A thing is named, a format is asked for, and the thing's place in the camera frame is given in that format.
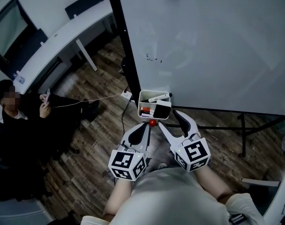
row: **white box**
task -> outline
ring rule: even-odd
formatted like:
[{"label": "white box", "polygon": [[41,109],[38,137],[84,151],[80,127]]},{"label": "white box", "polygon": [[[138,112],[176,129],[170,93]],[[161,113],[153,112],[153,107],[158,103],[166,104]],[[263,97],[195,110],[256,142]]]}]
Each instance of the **white box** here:
[{"label": "white box", "polygon": [[[143,103],[142,101],[150,99],[150,98],[154,98],[154,97],[157,97],[160,95],[164,95],[167,93],[169,93],[169,92],[141,90],[139,93],[139,100],[138,100],[138,110],[137,110],[138,116],[141,118],[145,118],[145,119],[156,119],[156,120],[166,120],[167,118],[169,118],[169,116],[165,119],[162,119],[162,118],[146,118],[146,117],[143,117],[140,115],[140,108],[141,107],[147,107],[147,108],[150,108],[153,110],[156,109],[156,103]],[[162,101],[170,102],[170,98],[163,99]]]},{"label": "white box", "polygon": [[187,172],[207,165],[211,157],[205,138],[196,141],[185,140],[183,146],[172,149],[175,151],[175,160]]},{"label": "white box", "polygon": [[116,178],[136,181],[146,168],[143,153],[112,150],[109,169]]}]

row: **white container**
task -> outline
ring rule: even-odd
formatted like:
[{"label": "white container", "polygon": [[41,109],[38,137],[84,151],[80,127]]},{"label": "white container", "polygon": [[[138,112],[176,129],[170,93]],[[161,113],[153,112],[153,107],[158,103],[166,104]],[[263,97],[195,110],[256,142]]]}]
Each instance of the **white container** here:
[{"label": "white container", "polygon": [[[138,110],[137,110],[138,116],[141,117],[141,118],[145,118],[145,119],[156,119],[156,120],[166,120],[167,118],[169,118],[169,116],[167,118],[165,118],[165,119],[162,119],[162,118],[147,118],[147,117],[143,117],[143,116],[140,115],[140,108],[141,107],[147,107],[147,108],[154,109],[154,110],[156,109],[156,103],[143,103],[142,101],[150,99],[150,98],[154,98],[154,97],[157,97],[157,96],[160,96],[160,95],[164,95],[166,93],[168,93],[168,92],[142,90],[139,93]],[[170,98],[162,99],[162,101],[170,102]]]}]

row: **whiteboard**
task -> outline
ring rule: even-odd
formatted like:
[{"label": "whiteboard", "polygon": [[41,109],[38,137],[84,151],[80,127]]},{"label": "whiteboard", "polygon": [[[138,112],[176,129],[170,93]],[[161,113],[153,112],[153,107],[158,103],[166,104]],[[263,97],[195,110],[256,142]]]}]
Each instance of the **whiteboard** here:
[{"label": "whiteboard", "polygon": [[142,90],[285,115],[285,0],[120,0]]}]

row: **wooden floor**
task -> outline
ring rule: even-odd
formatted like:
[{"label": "wooden floor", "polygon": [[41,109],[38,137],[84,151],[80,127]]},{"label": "wooden floor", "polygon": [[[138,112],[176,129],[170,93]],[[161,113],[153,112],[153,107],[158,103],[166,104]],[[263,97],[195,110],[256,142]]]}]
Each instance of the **wooden floor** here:
[{"label": "wooden floor", "polygon": [[[120,96],[127,87],[125,78],[118,73],[123,56],[120,38],[116,37],[92,57],[97,72],[84,64],[70,72],[54,91],[57,95],[79,100],[118,95],[100,101],[99,115],[93,122],[82,121],[72,141],[72,146],[80,149],[80,154],[68,152],[59,161],[47,164],[50,173],[46,175],[45,183],[54,195],[43,197],[42,203],[54,218],[63,218],[70,210],[76,212],[78,221],[84,215],[100,217],[114,187],[107,164],[112,149],[117,147],[123,136],[121,114],[128,102]],[[179,110],[190,115],[201,126],[240,126],[237,113]],[[140,122],[136,106],[131,103],[124,116],[125,130]],[[256,127],[264,122],[264,117],[246,116],[246,127]],[[176,123],[173,115],[167,123]],[[243,177],[279,180],[285,171],[281,135],[275,129],[269,128],[248,137],[246,158],[238,157],[241,152],[239,131],[200,132],[211,151],[209,166],[237,192],[245,189],[240,182]],[[152,156],[148,170],[171,159],[169,144],[158,127],[152,128],[148,151]]]}]

